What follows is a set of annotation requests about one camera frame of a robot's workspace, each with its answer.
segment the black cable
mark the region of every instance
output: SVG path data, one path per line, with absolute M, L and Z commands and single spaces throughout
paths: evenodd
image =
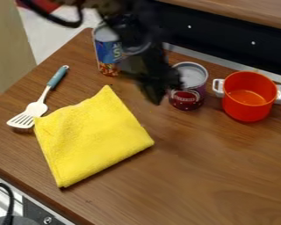
M 44 9 L 42 9 L 40 6 L 38 6 L 36 3 L 34 3 L 32 0 L 19 0 L 24 5 L 26 5 L 28 8 L 32 9 L 36 13 L 38 13 L 41 17 L 46 18 L 52 22 L 55 22 L 56 24 L 63 25 L 66 27 L 71 28 L 77 28 L 83 23 L 83 12 L 82 12 L 82 1 L 77 2 L 76 8 L 77 8 L 77 14 L 79 19 L 77 21 L 67 21 L 62 18 L 56 17 Z
M 5 189 L 9 195 L 9 206 L 7 209 L 7 214 L 4 218 L 3 224 L 2 225 L 12 225 L 12 219 L 13 219 L 13 208 L 14 208 L 14 195 L 9 186 L 6 184 L 0 183 L 0 187 Z

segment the yellow towel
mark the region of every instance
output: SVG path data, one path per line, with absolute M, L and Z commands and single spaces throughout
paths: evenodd
M 34 121 L 59 187 L 73 185 L 154 144 L 109 86 L 93 98 Z

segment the wooden table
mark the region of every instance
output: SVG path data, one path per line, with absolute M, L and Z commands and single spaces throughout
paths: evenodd
M 0 96 L 0 177 L 76 224 L 281 225 L 281 105 L 261 122 L 223 113 L 209 93 L 205 105 L 182 112 L 164 99 L 150 104 L 133 83 L 100 75 L 86 29 Z M 198 62 L 208 83 L 233 71 L 176 53 L 171 63 Z M 60 190 L 34 134 L 6 120 L 38 98 L 52 74 L 71 68 L 47 99 L 49 112 L 112 88 L 155 140 L 151 149 Z
M 281 29 L 281 0 L 159 0 Z

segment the can label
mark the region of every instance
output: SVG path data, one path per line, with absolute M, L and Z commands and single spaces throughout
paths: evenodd
M 117 41 L 101 42 L 95 40 L 99 71 L 106 76 L 118 76 L 117 63 L 122 58 L 121 45 Z
M 181 110 L 196 109 L 203 104 L 203 98 L 196 90 L 172 90 L 169 92 L 169 101 L 174 107 Z

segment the food can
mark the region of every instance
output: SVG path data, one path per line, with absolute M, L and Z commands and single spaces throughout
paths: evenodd
M 207 70 L 195 62 L 180 62 L 173 66 L 183 83 L 181 90 L 169 91 L 169 102 L 180 110 L 197 109 L 204 103 Z
M 99 71 L 106 76 L 118 76 L 118 63 L 122 58 L 119 36 L 104 23 L 99 24 L 92 35 Z

